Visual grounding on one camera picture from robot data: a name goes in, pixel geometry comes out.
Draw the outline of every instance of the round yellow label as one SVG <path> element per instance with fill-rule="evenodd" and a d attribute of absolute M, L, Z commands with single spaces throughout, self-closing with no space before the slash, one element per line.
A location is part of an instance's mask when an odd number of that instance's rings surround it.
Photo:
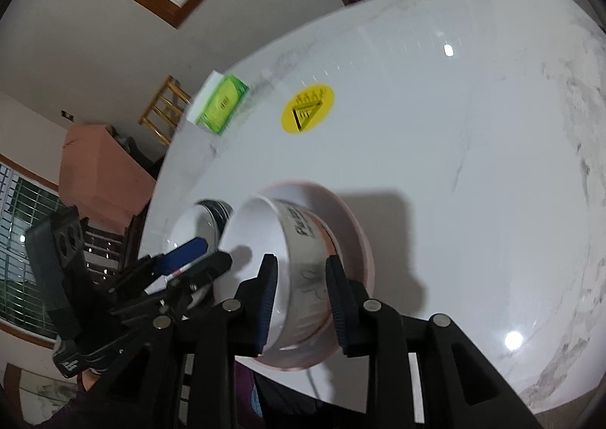
<path fill-rule="evenodd" d="M 334 92 L 316 84 L 295 95 L 282 112 L 282 128 L 288 133 L 303 133 L 319 124 L 333 107 Z"/>

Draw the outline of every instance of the marble surface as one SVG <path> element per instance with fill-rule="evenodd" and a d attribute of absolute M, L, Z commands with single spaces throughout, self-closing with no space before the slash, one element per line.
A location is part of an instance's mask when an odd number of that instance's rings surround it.
<path fill-rule="evenodd" d="M 21 370 L 19 399 L 23 419 L 41 424 L 76 396 L 78 386 L 71 381 L 58 381 Z"/>
<path fill-rule="evenodd" d="M 315 181 L 364 227 L 375 297 L 449 314 L 534 412 L 558 406 L 606 370 L 605 59 L 604 33 L 572 0 L 342 9 L 234 65 L 251 94 L 222 136 L 182 124 L 140 254 L 162 252 L 196 200 L 236 208 L 272 182 Z M 287 134 L 284 106 L 315 83 L 334 90 L 332 111 Z M 337 353 L 299 373 L 244 362 L 364 410 L 364 360 Z"/>

